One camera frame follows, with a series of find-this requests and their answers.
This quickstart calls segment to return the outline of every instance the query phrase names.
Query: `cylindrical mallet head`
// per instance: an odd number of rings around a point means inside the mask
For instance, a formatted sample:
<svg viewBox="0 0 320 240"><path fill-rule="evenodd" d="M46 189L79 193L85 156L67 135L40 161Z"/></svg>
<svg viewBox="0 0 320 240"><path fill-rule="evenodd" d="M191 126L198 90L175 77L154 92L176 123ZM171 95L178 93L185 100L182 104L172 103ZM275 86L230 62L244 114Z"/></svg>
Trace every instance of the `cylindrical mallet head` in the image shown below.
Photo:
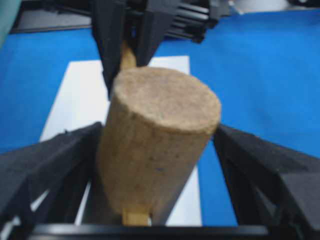
<svg viewBox="0 0 320 240"><path fill-rule="evenodd" d="M96 162L114 213L163 223L220 115L217 96L193 76L153 67L120 72Z"/></svg>

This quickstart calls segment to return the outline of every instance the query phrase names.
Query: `black 3d-printed part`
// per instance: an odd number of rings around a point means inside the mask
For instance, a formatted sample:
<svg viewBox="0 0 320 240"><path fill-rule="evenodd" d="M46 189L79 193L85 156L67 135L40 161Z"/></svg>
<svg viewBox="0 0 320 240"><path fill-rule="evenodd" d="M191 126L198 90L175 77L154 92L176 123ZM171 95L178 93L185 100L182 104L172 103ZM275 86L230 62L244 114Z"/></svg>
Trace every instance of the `black 3d-printed part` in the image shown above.
<svg viewBox="0 0 320 240"><path fill-rule="evenodd" d="M225 125L214 145L240 225L291 225L320 238L320 159Z"/></svg>
<svg viewBox="0 0 320 240"><path fill-rule="evenodd" d="M55 189L66 187L66 179L75 169L78 171L74 174L79 175L83 172L82 164L93 163L101 129L102 125L95 123L1 155L0 226L14 216L19 216L23 224L36 223L38 219L31 212L31 202L48 189L49 195L58 193ZM86 172L90 172L90 164L86 167Z"/></svg>

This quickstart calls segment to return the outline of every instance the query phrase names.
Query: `black metal frame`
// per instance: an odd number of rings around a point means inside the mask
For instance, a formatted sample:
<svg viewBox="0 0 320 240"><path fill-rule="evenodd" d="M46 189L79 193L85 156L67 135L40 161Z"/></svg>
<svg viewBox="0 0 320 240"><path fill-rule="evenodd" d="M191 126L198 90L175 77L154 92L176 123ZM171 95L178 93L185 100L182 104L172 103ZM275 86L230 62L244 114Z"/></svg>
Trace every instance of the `black metal frame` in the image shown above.
<svg viewBox="0 0 320 240"><path fill-rule="evenodd" d="M38 225L29 240L283 240L297 239L292 227L123 227L102 225Z"/></svg>

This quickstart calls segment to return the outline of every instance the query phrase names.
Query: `black mechanical part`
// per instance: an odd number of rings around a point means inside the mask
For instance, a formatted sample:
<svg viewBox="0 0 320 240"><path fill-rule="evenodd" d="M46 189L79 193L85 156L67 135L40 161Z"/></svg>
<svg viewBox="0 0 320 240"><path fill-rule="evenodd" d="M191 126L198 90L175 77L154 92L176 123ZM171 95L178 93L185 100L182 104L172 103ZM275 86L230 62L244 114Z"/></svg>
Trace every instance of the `black mechanical part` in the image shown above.
<svg viewBox="0 0 320 240"><path fill-rule="evenodd" d="M146 66L165 36L201 43L206 30L228 13L226 0L95 0L93 36L103 65L109 97L119 72L122 41Z"/></svg>
<svg viewBox="0 0 320 240"><path fill-rule="evenodd" d="M91 0L23 0L11 34L91 28Z"/></svg>
<svg viewBox="0 0 320 240"><path fill-rule="evenodd" d="M214 145L238 224L295 226L320 239L320 159L222 124Z"/></svg>
<svg viewBox="0 0 320 240"><path fill-rule="evenodd" d="M29 240L296 240L293 227L123 227L38 225Z"/></svg>
<svg viewBox="0 0 320 240"><path fill-rule="evenodd" d="M36 223L74 222L101 129L96 123L1 155L0 227L15 216L22 229ZM50 191L45 201L31 211L31 203L46 190Z"/></svg>
<svg viewBox="0 0 320 240"><path fill-rule="evenodd" d="M304 6L308 8L320 7L319 0L288 0L288 2L293 5Z"/></svg>

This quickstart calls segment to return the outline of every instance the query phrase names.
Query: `blue tablecloth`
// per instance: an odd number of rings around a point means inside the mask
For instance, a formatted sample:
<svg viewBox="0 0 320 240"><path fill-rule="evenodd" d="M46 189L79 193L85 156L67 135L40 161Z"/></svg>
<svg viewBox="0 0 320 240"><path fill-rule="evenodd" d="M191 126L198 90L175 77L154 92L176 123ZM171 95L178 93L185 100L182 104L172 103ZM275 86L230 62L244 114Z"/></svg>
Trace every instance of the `blue tablecloth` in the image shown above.
<svg viewBox="0 0 320 240"><path fill-rule="evenodd" d="M222 122L320 157L320 11L232 16L198 45L167 39L156 56L189 55L222 102ZM36 143L70 61L99 59L89 29L9 35L0 50L0 152ZM202 221L237 221L212 143L198 164Z"/></svg>

